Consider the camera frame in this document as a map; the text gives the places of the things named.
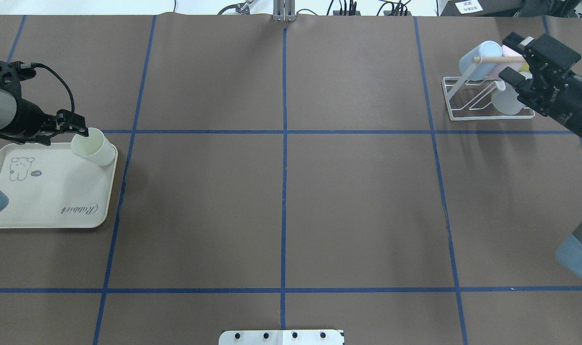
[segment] tray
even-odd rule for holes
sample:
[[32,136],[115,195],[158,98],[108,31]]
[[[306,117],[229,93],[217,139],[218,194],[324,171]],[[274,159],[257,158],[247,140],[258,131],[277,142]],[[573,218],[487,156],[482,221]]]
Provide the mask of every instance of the tray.
[[9,144],[0,150],[0,190],[10,199],[0,229],[94,228],[107,216],[114,162],[98,166],[69,142]]

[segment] barcode label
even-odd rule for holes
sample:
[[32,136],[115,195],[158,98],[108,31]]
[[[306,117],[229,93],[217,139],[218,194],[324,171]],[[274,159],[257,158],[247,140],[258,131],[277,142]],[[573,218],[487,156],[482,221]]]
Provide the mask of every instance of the barcode label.
[[482,11],[481,4],[478,0],[456,2],[455,6],[457,6],[457,9],[459,9],[460,13],[462,14]]

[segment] wooden handle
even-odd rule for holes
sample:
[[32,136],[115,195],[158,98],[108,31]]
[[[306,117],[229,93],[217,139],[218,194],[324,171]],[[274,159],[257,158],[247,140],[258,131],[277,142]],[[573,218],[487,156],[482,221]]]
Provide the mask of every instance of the wooden handle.
[[525,62],[523,57],[473,57],[472,63],[510,63]]

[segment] bear drawing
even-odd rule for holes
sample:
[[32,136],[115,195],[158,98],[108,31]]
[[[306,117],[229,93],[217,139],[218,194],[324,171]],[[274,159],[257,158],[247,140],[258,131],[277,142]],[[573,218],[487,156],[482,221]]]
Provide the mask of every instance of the bear drawing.
[[26,179],[34,160],[33,158],[12,159],[12,164],[10,164],[10,181],[23,181]]

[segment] sticker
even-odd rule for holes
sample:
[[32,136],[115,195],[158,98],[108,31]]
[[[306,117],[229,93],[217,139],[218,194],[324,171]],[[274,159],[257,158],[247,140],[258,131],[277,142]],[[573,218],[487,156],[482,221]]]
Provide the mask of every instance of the sticker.
[[482,11],[482,7],[481,4],[479,3],[479,0],[466,0],[462,2],[456,2],[455,6],[457,6],[457,9],[459,9],[459,12],[461,14]]

